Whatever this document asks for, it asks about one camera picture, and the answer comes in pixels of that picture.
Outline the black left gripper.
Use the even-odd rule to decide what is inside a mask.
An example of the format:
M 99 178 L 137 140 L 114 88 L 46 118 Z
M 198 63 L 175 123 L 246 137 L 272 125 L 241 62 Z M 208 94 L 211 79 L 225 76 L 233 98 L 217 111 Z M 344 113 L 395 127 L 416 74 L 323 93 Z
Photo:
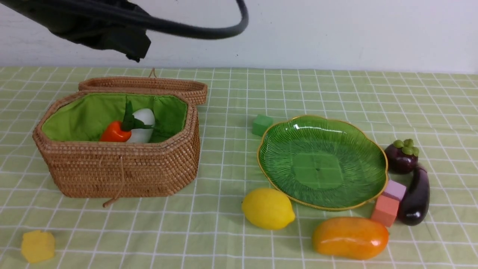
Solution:
M 70 26 L 55 35 L 95 50 L 114 50 L 128 59 L 144 59 L 151 41 L 144 19 L 152 17 L 128 0 L 50 0 Z

